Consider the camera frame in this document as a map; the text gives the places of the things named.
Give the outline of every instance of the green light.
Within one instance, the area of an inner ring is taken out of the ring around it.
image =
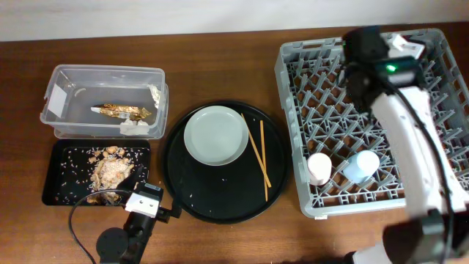
[[[395,72],[397,70],[397,67],[396,66],[393,66],[393,65],[386,65],[386,70],[390,71],[390,72]]]

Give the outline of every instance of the white plate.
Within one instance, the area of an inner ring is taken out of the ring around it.
[[[248,144],[244,119],[225,106],[209,106],[196,112],[184,130],[184,144],[197,161],[220,166],[237,159]]]

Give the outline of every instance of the brown wooden surface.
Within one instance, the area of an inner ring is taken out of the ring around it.
[[[387,26],[385,30],[441,28],[469,80],[469,23]],[[282,43],[341,36],[351,28],[276,32],[113,37],[0,43],[0,263],[87,263],[67,229],[69,207],[48,207],[41,193],[53,143],[39,120],[45,88],[59,64],[159,67],[169,85],[166,131],[186,111],[218,99],[243,100],[283,120],[273,71]],[[151,141],[149,181],[164,138]],[[388,210],[327,221],[306,218],[291,176],[279,200],[262,215],[236,225],[215,225],[183,212],[157,224],[143,263],[278,263],[340,256],[380,240],[385,225],[405,219]],[[166,193],[163,205],[171,197]],[[121,227],[121,208],[79,208],[78,237],[95,257],[98,235]]]

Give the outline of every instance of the wooden chopstick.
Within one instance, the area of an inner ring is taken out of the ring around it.
[[[264,121],[261,120],[261,146],[262,146],[262,163],[264,168],[267,170],[267,164],[265,163],[265,143],[264,143]],[[265,201],[269,200],[269,194],[267,192],[267,182],[264,179],[264,192],[265,192]]]
[[[241,114],[241,117],[243,117],[244,122],[246,123],[246,126],[248,123],[246,122],[246,119],[244,118],[244,114]],[[267,186],[272,187],[269,181],[269,177],[267,176],[267,172],[265,171],[264,164],[261,161],[261,157],[259,157],[259,152],[257,151],[256,143],[254,143],[254,139],[252,138],[251,131],[249,130],[248,127],[248,133],[249,133],[249,139],[251,140],[252,147],[254,148],[254,152],[256,153],[256,158],[257,161],[259,162],[259,165],[261,166],[262,174],[264,174],[264,180],[267,183]]]

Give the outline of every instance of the cable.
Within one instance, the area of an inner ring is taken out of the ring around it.
[[[120,193],[124,193],[124,194],[129,194],[129,195],[132,194],[131,191],[118,190],[118,189],[107,189],[107,190],[96,191],[96,192],[94,192],[94,193],[91,193],[91,194],[86,195],[85,197],[81,198],[77,203],[75,203],[75,205],[72,207],[72,210],[70,211],[70,214],[68,215],[68,230],[70,231],[70,234],[72,234],[73,240],[78,244],[78,246],[80,247],[80,249],[85,252],[85,254],[88,256],[88,258],[91,260],[91,262],[92,262],[93,264],[96,264],[95,259],[94,259],[93,256],[85,249],[85,247],[80,243],[80,241],[78,240],[78,238],[77,238],[76,235],[75,235],[75,232],[73,232],[73,228],[72,228],[72,216],[73,216],[73,212],[75,211],[75,209],[76,209],[85,199],[87,199],[88,197],[92,197],[93,195],[96,195],[96,194],[104,194],[104,193],[108,193],[108,192],[120,192]]]
[[[420,120],[418,117],[416,110],[410,105],[409,101],[407,98],[402,94],[401,91],[399,91],[398,88],[396,88],[394,85],[390,84],[388,81],[385,80],[380,80],[388,89],[391,91],[395,92],[401,101],[405,104],[407,110],[410,112],[410,115],[412,118],[416,121],[418,127],[422,131],[422,134],[424,135],[425,139],[428,141],[430,148],[432,149],[433,154],[435,155],[435,158],[437,160],[438,164],[438,170],[440,173],[441,181],[443,184],[443,189],[445,193],[445,201],[446,201],[446,210],[448,211],[448,224],[446,227],[447,233],[446,233],[446,247],[443,252],[443,255],[441,257],[440,263],[444,263],[445,259],[449,257],[449,254],[451,252],[451,247],[452,247],[452,242],[453,242],[453,232],[454,232],[454,211],[453,207],[451,206],[451,191],[448,186],[448,181],[445,177],[445,170],[443,166],[443,160],[441,159],[441,156],[439,155],[437,145],[433,141],[432,137],[430,136],[428,130],[425,128],[425,124]]]

